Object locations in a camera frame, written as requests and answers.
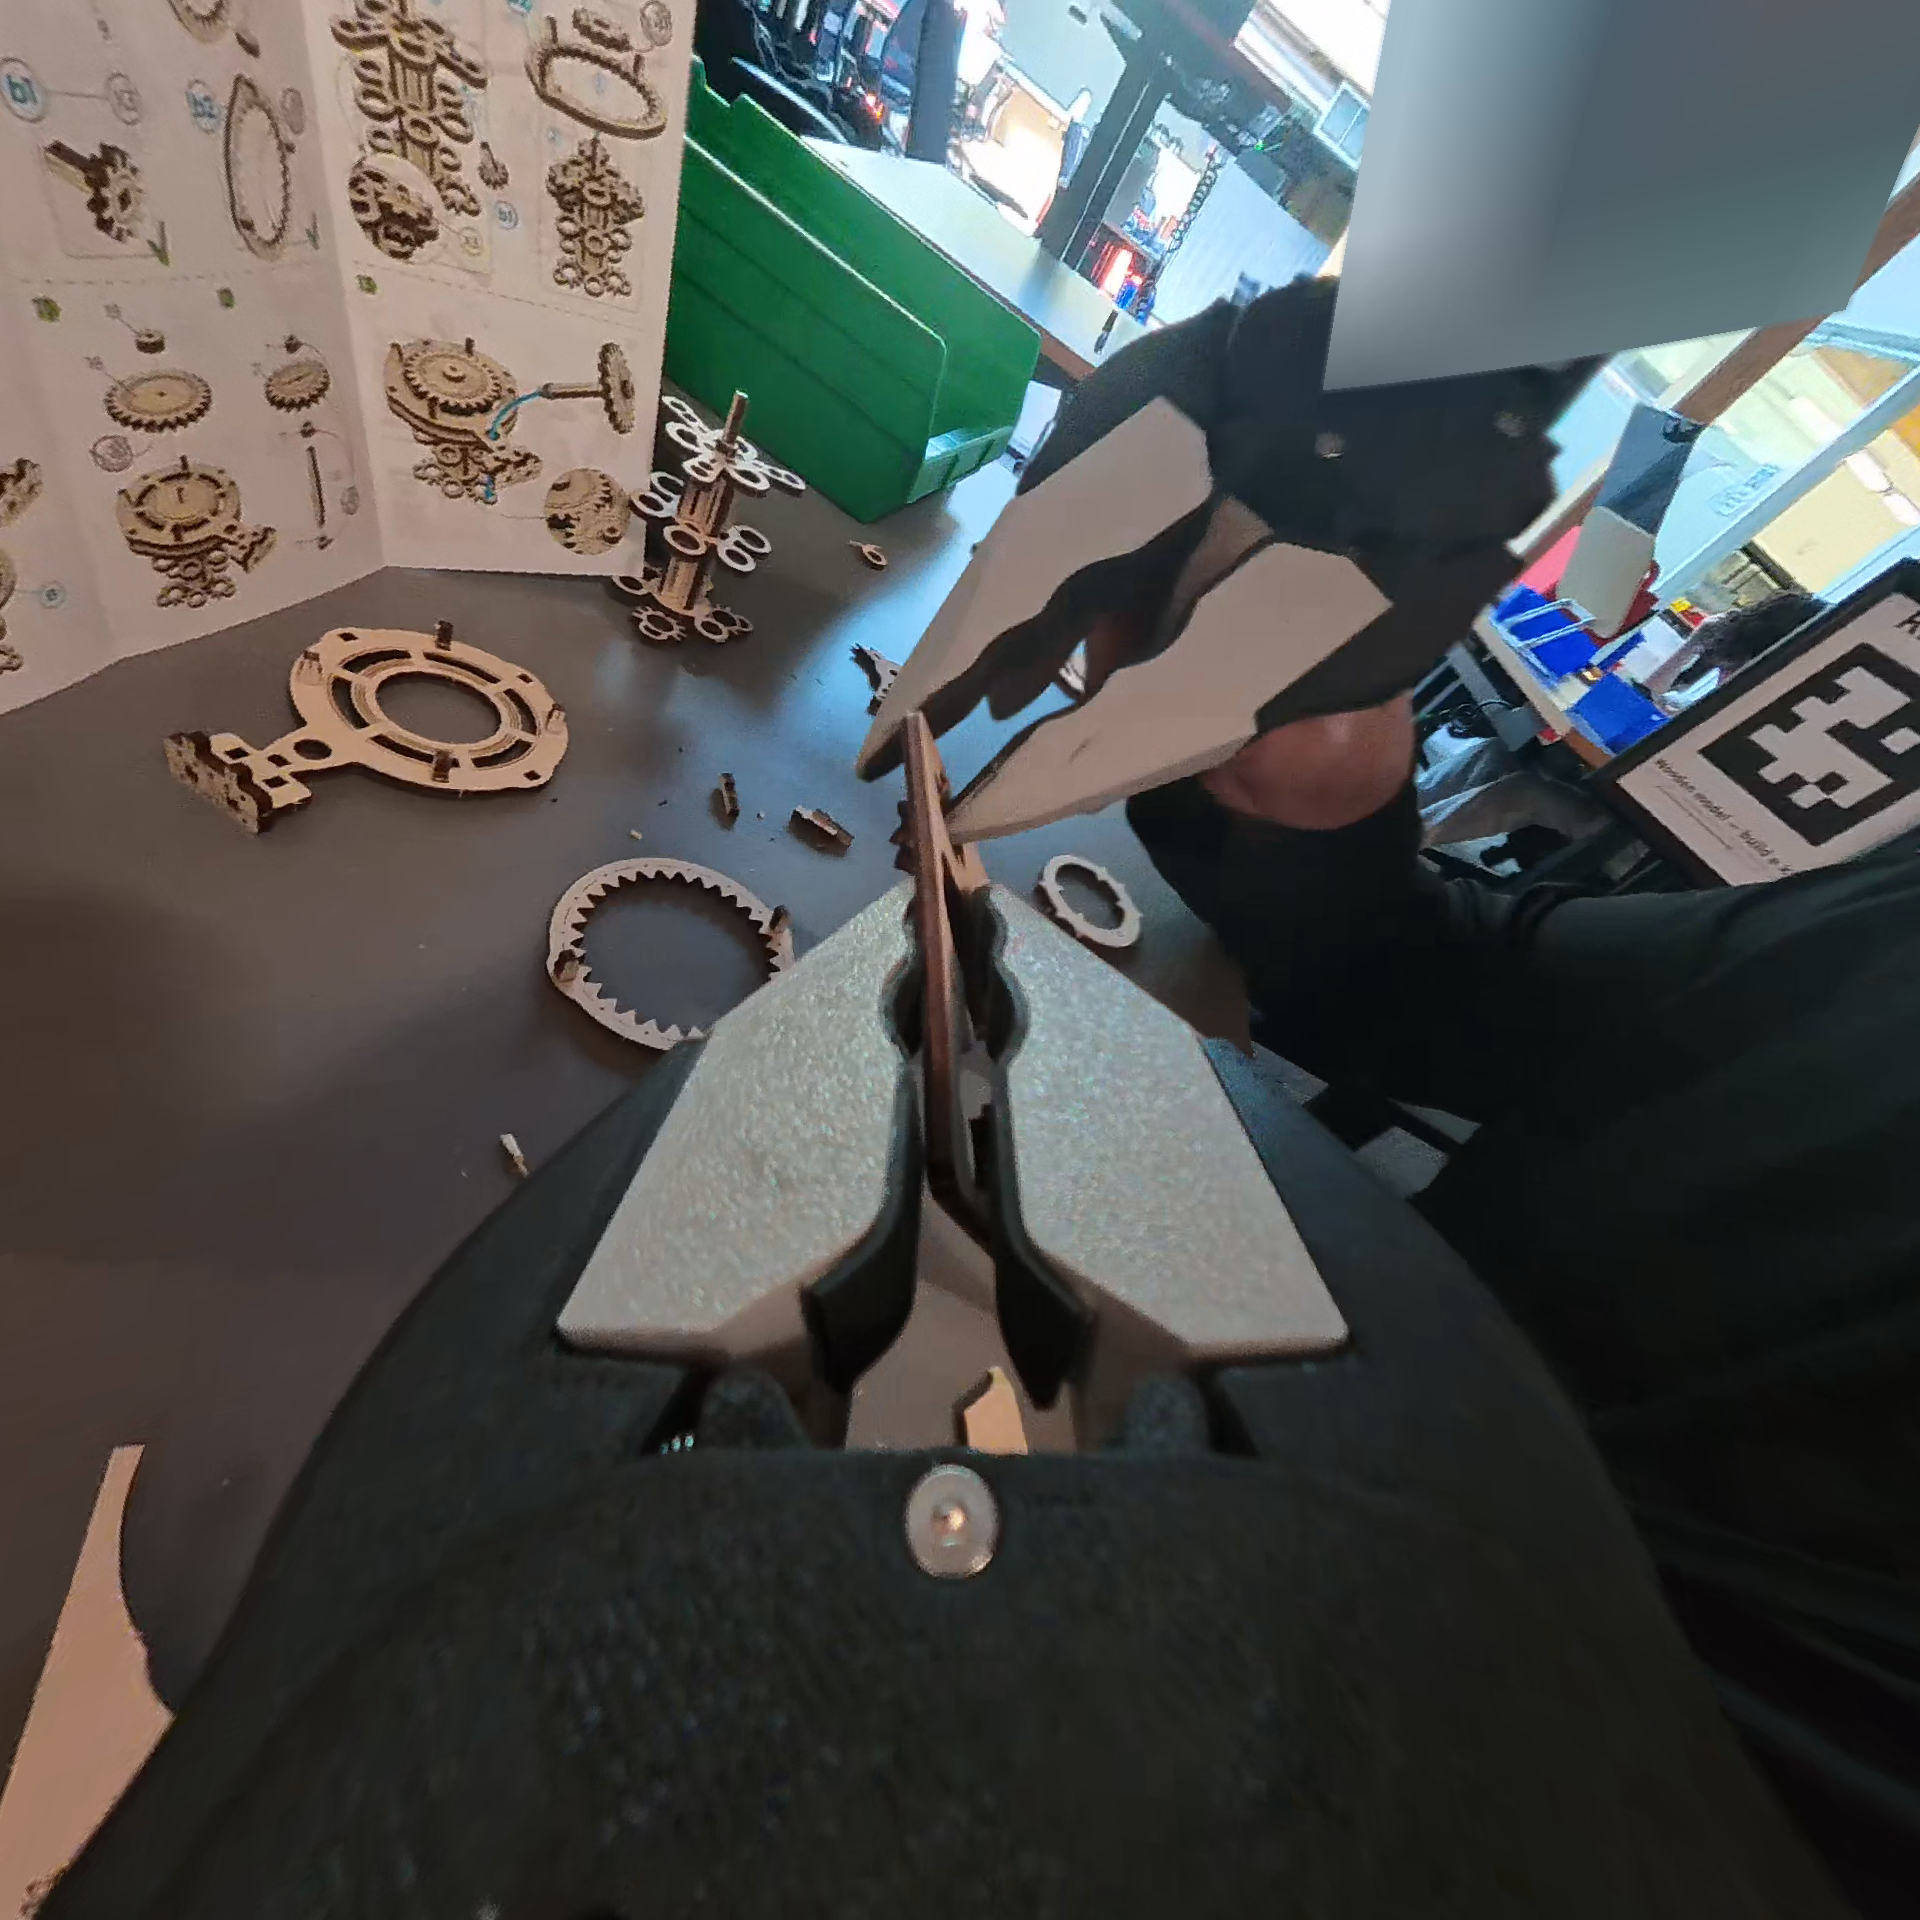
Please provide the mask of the green plastic bin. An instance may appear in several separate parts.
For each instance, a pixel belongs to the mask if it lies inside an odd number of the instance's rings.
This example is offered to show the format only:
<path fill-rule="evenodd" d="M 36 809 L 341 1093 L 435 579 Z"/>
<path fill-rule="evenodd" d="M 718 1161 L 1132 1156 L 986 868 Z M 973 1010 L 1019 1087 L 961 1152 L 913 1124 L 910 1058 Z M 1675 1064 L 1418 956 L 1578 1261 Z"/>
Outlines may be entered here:
<path fill-rule="evenodd" d="M 1042 338 L 752 100 L 689 63 L 664 372 L 857 522 L 1007 447 Z"/>

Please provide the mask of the folded white instruction leaflet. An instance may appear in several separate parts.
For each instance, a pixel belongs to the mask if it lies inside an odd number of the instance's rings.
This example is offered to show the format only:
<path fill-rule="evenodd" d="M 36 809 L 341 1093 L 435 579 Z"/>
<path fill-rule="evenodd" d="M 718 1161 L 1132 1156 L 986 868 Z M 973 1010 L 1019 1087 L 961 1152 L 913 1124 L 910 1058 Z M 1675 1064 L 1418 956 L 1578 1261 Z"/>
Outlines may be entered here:
<path fill-rule="evenodd" d="M 683 3 L 2 7 L 2 709 L 384 568 L 609 572 Z"/>

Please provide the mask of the wooden ring-petal tower assembly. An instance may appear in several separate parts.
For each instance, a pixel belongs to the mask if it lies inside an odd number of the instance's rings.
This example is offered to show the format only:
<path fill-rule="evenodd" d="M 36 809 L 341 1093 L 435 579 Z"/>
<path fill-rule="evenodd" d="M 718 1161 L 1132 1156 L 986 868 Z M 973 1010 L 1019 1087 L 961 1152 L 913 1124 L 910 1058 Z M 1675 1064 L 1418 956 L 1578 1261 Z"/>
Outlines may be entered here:
<path fill-rule="evenodd" d="M 683 397 L 662 401 L 671 458 L 630 495 L 631 516 L 641 522 L 641 561 L 636 572 L 608 583 L 649 647 L 730 647 L 755 632 L 747 614 L 715 597 L 715 576 L 747 579 L 772 555 L 772 541 L 742 521 L 742 508 L 769 497 L 797 499 L 805 482 L 749 438 L 749 405 L 749 395 L 736 391 L 725 413 L 708 422 Z"/>

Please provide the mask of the pale wooden offcut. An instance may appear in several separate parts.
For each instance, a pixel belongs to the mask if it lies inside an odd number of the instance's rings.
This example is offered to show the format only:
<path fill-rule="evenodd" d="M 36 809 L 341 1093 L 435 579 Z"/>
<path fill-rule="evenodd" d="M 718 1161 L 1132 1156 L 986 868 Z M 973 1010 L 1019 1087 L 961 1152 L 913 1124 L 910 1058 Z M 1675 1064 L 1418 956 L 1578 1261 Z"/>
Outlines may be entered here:
<path fill-rule="evenodd" d="M 34 1918 L 151 1757 L 172 1713 L 123 1592 L 143 1446 L 118 1446 L 86 1523 L 2 1799 L 2 1915 Z"/>

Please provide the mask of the white board on stand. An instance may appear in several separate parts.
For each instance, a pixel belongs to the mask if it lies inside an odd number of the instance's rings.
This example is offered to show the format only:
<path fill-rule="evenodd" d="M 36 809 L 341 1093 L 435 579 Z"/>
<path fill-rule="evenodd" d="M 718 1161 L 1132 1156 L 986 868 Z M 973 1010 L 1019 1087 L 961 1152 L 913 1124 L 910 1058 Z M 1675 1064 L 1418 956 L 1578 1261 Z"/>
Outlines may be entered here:
<path fill-rule="evenodd" d="M 1658 538 L 1677 497 L 1703 425 L 1661 406 L 1630 415 L 1595 497 L 1580 525 L 1556 595 L 1595 642 L 1610 642 L 1645 619 Z"/>

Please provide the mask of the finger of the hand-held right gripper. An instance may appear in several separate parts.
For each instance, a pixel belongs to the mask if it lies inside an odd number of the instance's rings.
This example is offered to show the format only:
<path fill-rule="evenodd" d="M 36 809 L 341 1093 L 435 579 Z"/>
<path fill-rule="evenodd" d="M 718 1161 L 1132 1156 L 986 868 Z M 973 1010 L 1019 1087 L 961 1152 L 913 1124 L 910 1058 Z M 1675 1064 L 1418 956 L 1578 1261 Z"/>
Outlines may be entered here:
<path fill-rule="evenodd" d="M 900 767 L 895 734 L 912 713 L 938 730 L 967 714 L 995 672 L 1039 657 L 1074 592 L 1103 595 L 1210 499 L 1206 436 L 1165 399 L 1015 495 L 901 660 L 855 754 L 855 776 L 876 783 Z"/>
<path fill-rule="evenodd" d="M 1269 703 L 1386 612 L 1389 601 L 1343 557 L 1256 549 L 1191 605 L 1165 648 L 1035 723 L 982 770 L 945 812 L 952 839 L 1013 837 L 1225 762 Z"/>

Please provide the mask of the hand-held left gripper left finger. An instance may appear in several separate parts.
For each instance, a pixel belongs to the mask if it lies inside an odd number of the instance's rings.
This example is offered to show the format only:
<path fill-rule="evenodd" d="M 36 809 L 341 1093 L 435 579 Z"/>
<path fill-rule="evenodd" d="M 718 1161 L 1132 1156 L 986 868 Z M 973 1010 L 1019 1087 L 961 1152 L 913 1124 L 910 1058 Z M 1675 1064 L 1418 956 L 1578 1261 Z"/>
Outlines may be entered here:
<path fill-rule="evenodd" d="M 924 1192 L 908 922 L 900 883 L 696 1049 L 560 1311 L 569 1348 L 842 1401 L 894 1344 Z"/>

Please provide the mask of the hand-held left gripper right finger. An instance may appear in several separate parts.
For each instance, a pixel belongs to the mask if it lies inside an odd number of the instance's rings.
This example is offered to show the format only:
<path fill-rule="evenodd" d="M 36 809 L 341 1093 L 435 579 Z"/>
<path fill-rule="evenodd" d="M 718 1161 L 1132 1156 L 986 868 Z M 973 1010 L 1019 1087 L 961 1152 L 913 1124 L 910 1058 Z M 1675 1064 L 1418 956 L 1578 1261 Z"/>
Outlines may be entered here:
<path fill-rule="evenodd" d="M 975 908 L 993 1306 L 1039 1409 L 1320 1360 L 1350 1326 L 1199 1034 L 991 885 Z"/>

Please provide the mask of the black white marker sign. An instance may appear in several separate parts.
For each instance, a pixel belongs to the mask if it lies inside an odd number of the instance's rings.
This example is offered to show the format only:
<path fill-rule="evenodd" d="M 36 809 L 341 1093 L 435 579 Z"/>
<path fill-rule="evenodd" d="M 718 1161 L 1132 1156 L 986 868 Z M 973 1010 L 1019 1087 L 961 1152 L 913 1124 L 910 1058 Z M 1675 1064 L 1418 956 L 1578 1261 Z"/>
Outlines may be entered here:
<path fill-rule="evenodd" d="M 1610 758 L 1595 785 L 1630 833 L 1706 886 L 1916 847 L 1916 559 Z"/>

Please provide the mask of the person's right forearm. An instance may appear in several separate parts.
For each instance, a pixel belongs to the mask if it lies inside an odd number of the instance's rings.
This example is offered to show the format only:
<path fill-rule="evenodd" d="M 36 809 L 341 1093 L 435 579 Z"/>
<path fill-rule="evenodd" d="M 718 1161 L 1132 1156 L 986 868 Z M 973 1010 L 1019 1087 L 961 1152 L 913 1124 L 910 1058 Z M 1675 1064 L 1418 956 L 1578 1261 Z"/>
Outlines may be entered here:
<path fill-rule="evenodd" d="M 1601 952 L 1651 895 L 1443 877 L 1412 788 L 1356 825 L 1247 818 L 1199 780 L 1134 796 L 1127 827 L 1241 978 L 1254 1040 L 1342 1093 L 1491 1124 L 1568 1060 Z"/>

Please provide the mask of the person's right hand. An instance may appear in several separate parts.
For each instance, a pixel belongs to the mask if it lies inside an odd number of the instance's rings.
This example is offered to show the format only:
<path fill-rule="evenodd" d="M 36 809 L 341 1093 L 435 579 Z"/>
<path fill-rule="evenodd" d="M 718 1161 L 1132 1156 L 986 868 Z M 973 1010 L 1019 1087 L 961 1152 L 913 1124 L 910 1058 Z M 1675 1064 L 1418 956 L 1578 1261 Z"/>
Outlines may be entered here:
<path fill-rule="evenodd" d="M 1338 833 L 1375 816 L 1412 786 L 1418 745 L 1414 703 L 1401 692 L 1375 706 L 1263 733 L 1197 783 L 1239 818 Z"/>

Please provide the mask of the stack of blue bins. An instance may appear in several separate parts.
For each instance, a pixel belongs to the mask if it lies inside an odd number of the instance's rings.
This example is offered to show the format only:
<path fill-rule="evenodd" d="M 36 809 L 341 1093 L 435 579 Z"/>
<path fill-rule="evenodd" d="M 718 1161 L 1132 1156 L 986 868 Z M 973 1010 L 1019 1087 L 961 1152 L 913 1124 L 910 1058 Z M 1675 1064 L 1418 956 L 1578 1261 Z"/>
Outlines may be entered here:
<path fill-rule="evenodd" d="M 1611 638 L 1595 638 L 1576 614 L 1568 601 L 1513 585 L 1476 630 L 1539 713 L 1543 734 L 1600 767 L 1667 726 L 1667 713 L 1626 672 L 1626 662 L 1644 642 L 1671 632 L 1655 607 L 1636 628 Z"/>

